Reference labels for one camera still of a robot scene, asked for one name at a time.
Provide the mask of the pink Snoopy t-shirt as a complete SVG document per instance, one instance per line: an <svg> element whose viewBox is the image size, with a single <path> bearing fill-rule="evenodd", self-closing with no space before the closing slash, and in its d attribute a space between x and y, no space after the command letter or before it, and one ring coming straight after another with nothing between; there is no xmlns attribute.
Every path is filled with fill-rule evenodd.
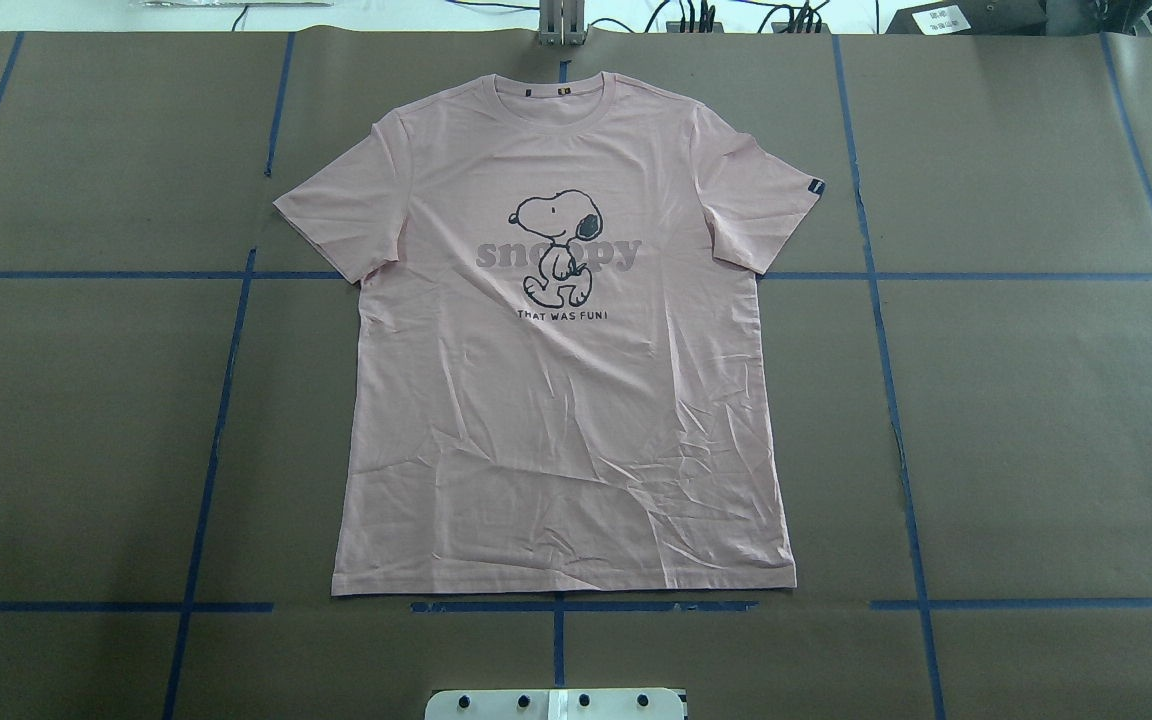
<svg viewBox="0 0 1152 720"><path fill-rule="evenodd" d="M280 196L361 291L332 593L795 588L756 278L824 188L604 71L391 109Z"/></svg>

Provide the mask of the black electronics box with label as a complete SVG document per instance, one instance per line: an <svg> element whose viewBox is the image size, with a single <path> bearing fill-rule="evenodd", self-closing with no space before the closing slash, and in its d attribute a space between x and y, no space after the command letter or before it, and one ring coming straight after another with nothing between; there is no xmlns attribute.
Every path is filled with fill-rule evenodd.
<svg viewBox="0 0 1152 720"><path fill-rule="evenodd" d="M923 1L893 13L884 35L1135 35L1152 1Z"/></svg>

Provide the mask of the aluminium frame post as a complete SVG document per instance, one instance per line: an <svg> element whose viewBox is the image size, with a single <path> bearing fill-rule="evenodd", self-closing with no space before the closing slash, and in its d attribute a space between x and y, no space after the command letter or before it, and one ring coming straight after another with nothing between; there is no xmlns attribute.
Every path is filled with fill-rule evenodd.
<svg viewBox="0 0 1152 720"><path fill-rule="evenodd" d="M585 45L588 38L585 0L540 0L538 18L540 46Z"/></svg>

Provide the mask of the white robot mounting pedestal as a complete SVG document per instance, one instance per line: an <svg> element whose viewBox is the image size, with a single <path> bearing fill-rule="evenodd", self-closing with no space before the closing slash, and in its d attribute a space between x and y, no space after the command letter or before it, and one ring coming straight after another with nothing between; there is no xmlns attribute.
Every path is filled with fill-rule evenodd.
<svg viewBox="0 0 1152 720"><path fill-rule="evenodd" d="M439 691L425 719L687 719L685 692L664 687Z"/></svg>

